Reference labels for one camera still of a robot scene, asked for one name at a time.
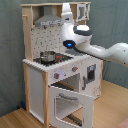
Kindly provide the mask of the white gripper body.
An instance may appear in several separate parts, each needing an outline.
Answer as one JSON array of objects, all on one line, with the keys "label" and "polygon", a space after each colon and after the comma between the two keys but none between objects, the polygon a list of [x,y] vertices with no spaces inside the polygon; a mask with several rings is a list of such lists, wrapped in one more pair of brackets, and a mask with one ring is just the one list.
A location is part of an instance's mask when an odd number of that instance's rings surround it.
[{"label": "white gripper body", "polygon": [[62,5],[61,23],[63,25],[74,23],[73,13],[71,11],[69,3],[64,3]]}]

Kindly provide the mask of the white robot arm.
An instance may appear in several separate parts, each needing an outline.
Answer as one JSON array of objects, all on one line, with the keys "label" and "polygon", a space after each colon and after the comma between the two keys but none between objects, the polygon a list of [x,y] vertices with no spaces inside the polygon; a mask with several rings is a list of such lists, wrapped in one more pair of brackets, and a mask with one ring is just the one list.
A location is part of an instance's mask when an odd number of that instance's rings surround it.
[{"label": "white robot arm", "polygon": [[128,67],[128,44],[117,43],[108,49],[91,45],[92,31],[87,25],[75,25],[69,3],[62,5],[62,42],[68,49]]}]

